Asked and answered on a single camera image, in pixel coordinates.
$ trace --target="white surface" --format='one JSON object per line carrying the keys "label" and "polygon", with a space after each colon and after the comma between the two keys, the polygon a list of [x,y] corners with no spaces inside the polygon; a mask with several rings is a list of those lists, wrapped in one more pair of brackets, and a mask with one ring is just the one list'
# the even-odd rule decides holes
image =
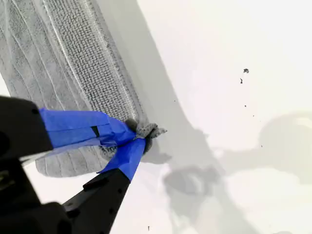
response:
{"label": "white surface", "polygon": [[[111,233],[312,233],[310,2],[98,2],[150,121],[168,129]],[[35,173],[41,200],[60,202],[93,176]]]}

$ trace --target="gray microfiber towel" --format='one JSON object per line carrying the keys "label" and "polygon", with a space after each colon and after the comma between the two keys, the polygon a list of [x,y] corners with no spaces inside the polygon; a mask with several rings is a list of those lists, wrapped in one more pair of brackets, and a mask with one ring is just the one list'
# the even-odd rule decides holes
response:
{"label": "gray microfiber towel", "polygon": [[[52,110],[96,110],[137,134],[148,124],[99,7],[92,0],[0,0],[0,72],[12,97]],[[36,160],[47,176],[102,170],[116,148],[83,147]]]}

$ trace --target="blue tape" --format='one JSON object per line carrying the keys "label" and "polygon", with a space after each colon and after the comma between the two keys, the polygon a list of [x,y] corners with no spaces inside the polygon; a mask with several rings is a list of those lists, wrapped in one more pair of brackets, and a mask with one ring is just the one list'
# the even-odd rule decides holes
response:
{"label": "blue tape", "polygon": [[112,169],[120,169],[132,181],[143,156],[144,148],[145,139],[140,138],[118,147],[114,157],[109,161],[104,170],[98,173],[101,174]]}
{"label": "blue tape", "polygon": [[[54,148],[50,154],[82,146],[119,146],[136,137],[124,122],[103,112],[41,109],[40,115]],[[97,126],[99,137],[91,129],[93,126]]]}

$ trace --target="blue painter's tape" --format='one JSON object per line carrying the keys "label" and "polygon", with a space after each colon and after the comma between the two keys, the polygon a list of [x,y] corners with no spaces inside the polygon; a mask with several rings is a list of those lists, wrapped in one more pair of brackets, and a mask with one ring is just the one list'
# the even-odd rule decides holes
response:
{"label": "blue painter's tape", "polygon": [[118,147],[117,153],[114,157],[109,161],[104,170],[98,173],[100,174],[118,168],[131,181],[143,156],[144,148],[145,139],[140,138]]}

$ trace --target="microfiber cloth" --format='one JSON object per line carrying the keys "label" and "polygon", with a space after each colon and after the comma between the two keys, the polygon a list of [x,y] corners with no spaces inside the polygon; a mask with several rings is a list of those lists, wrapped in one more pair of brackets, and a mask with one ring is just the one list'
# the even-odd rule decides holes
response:
{"label": "microfiber cloth", "polygon": [[[12,97],[50,110],[102,111],[149,124],[96,2],[0,0],[0,72]],[[36,160],[54,177],[102,170],[115,147],[82,147]]]}

